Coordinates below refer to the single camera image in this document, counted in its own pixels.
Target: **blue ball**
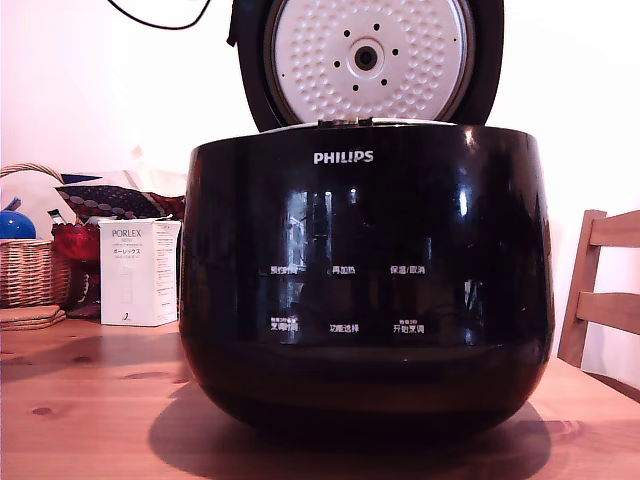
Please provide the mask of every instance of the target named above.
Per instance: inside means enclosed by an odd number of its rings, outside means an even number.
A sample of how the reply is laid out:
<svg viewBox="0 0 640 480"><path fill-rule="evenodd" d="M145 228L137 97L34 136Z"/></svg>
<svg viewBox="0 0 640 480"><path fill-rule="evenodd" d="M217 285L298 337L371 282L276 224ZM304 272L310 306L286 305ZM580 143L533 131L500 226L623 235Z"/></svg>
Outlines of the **blue ball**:
<svg viewBox="0 0 640 480"><path fill-rule="evenodd" d="M36 238L36 227L20 212L0 211L0 238Z"/></svg>

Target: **product box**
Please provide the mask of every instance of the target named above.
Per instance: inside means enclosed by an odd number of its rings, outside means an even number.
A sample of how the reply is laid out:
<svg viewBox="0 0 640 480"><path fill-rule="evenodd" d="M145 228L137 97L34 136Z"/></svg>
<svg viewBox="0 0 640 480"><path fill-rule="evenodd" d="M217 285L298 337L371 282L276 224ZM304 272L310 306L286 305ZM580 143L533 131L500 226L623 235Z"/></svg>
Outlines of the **product box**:
<svg viewBox="0 0 640 480"><path fill-rule="evenodd" d="M155 327L177 320L180 226L159 219L100 221L102 324Z"/></svg>

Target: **white inner lid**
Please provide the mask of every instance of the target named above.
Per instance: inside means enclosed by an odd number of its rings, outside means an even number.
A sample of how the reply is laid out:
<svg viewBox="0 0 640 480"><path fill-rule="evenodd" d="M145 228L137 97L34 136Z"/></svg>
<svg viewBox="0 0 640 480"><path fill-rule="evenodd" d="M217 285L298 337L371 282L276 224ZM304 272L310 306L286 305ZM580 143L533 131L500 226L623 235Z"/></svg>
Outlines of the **white inner lid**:
<svg viewBox="0 0 640 480"><path fill-rule="evenodd" d="M472 67L467 12L465 0L284 0L272 47L281 101L301 123L446 120Z"/></svg>

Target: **wooden coaster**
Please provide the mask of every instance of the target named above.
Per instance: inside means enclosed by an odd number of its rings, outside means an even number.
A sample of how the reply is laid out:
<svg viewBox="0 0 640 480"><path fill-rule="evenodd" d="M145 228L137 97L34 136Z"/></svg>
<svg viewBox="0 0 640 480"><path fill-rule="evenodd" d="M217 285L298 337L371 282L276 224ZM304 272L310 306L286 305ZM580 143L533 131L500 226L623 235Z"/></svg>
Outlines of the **wooden coaster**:
<svg viewBox="0 0 640 480"><path fill-rule="evenodd" d="M0 309L0 323L16 320L41 320L52 318L60 311L58 305L46 307L22 307Z"/></svg>
<svg viewBox="0 0 640 480"><path fill-rule="evenodd" d="M67 316L63 310L58 310L51 318L37 318L30 320L9 320L0 322L0 330L3 332L12 330L39 330L60 323Z"/></svg>

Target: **patterned fabric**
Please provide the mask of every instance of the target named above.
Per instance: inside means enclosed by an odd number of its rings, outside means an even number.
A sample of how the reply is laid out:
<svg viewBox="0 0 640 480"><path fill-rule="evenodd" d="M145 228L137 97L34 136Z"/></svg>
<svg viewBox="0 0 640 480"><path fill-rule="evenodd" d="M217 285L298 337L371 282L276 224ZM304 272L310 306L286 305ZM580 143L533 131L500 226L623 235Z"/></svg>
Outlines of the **patterned fabric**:
<svg viewBox="0 0 640 480"><path fill-rule="evenodd" d="M176 220L184 218L184 195L163 197L112 185L65 185L56 190L83 221L89 217L126 220L173 215Z"/></svg>

